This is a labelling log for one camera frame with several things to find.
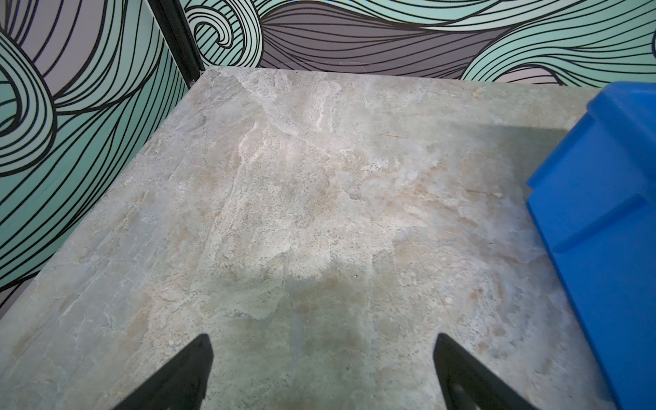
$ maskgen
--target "black line pattern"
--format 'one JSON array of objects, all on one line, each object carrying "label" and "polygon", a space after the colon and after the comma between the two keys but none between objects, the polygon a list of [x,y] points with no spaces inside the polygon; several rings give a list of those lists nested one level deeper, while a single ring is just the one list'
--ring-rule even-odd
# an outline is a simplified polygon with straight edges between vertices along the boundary
[{"label": "black line pattern", "polygon": [[184,11],[205,64],[257,65],[262,54],[261,28],[251,1],[187,2]]},{"label": "black line pattern", "polygon": [[0,10],[8,291],[40,271],[187,88],[141,0],[14,0]]},{"label": "black line pattern", "polygon": [[518,67],[539,66],[566,85],[654,81],[654,24],[655,0],[579,1],[508,32],[464,78],[493,81]]},{"label": "black line pattern", "polygon": [[426,30],[297,1],[262,19],[260,66],[454,79],[504,31]]}]

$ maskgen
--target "mint green wave pattern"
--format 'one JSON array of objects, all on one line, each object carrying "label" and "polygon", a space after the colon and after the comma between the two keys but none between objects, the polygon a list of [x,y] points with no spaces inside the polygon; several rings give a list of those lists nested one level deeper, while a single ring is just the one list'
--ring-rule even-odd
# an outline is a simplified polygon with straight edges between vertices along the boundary
[{"label": "mint green wave pattern", "polygon": [[0,180],[0,287],[40,271],[186,94],[145,2],[108,3],[91,64],[54,100],[52,150]]},{"label": "mint green wave pattern", "polygon": [[[181,1],[188,18],[191,10],[206,14],[204,24],[194,24],[206,64],[255,67],[262,55],[259,19],[294,0]],[[427,30],[514,27],[475,59],[465,79],[493,81],[512,68],[541,66],[568,85],[656,81],[654,0],[316,1]]]}]

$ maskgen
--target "blue plastic bin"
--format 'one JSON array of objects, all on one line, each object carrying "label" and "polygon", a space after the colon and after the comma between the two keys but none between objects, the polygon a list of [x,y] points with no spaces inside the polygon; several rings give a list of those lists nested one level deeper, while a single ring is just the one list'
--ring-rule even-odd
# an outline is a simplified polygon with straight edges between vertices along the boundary
[{"label": "blue plastic bin", "polygon": [[656,409],[656,85],[604,88],[528,185],[615,403]]}]

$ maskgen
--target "marble surface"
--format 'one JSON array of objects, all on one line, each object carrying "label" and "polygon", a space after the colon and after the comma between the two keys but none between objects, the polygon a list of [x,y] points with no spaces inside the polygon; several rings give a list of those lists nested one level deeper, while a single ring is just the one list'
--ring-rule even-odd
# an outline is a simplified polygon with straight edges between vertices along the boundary
[{"label": "marble surface", "polygon": [[446,332],[612,409],[524,206],[596,92],[210,69],[0,321],[0,407],[109,409],[205,332],[204,409],[443,409]]}]

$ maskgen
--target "swirl pattern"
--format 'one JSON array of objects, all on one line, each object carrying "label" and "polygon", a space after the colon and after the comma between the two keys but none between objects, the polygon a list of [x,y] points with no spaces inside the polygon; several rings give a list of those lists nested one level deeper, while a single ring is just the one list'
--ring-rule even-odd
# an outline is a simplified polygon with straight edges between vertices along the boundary
[{"label": "swirl pattern", "polygon": [[[656,81],[656,0],[181,1],[206,64],[593,87]],[[199,9],[212,22],[193,22]]]},{"label": "swirl pattern", "polygon": [[142,0],[17,0],[3,12],[0,293],[13,297],[187,88]]},{"label": "swirl pattern", "polygon": [[262,58],[262,29],[253,3],[222,0],[185,8],[204,63],[255,67]]},{"label": "swirl pattern", "polygon": [[0,176],[30,168],[52,148],[57,118],[48,87],[32,62],[0,31],[5,92],[0,125]]}]

